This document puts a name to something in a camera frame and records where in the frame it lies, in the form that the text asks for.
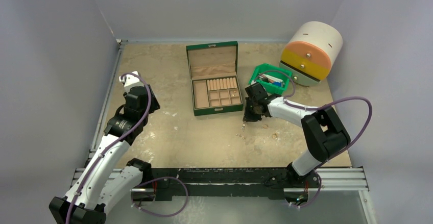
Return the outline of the green jewelry box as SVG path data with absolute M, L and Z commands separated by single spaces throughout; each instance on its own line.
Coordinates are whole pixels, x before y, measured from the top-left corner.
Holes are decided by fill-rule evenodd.
M 186 56 L 191 82 L 201 79 L 214 79 L 223 77 L 236 77 L 238 81 L 238 42 L 218 42 L 206 44 L 194 44 L 186 46 Z M 195 109 L 193 101 L 194 116 L 212 115 L 242 111 L 244 102 L 241 105 Z

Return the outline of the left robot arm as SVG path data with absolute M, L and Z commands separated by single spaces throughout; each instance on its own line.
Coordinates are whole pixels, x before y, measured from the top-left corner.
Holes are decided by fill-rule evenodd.
M 150 85 L 138 85 L 124 93 L 125 104 L 109 119 L 99 148 L 79 179 L 63 197 L 54 197 L 49 210 L 56 223 L 105 223 L 108 213 L 129 188 L 148 187 L 152 182 L 149 167 L 138 159 L 108 183 L 117 162 L 143 131 L 148 116 L 160 105 Z

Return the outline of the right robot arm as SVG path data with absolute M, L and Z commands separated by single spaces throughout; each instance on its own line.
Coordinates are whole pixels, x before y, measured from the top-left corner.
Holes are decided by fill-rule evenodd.
M 351 141 L 333 107 L 290 103 L 281 95 L 268 94 L 260 83 L 246 87 L 245 91 L 244 122 L 279 118 L 302 129 L 307 150 L 286 168 L 286 179 L 294 187 L 304 183 L 308 174 L 344 150 Z

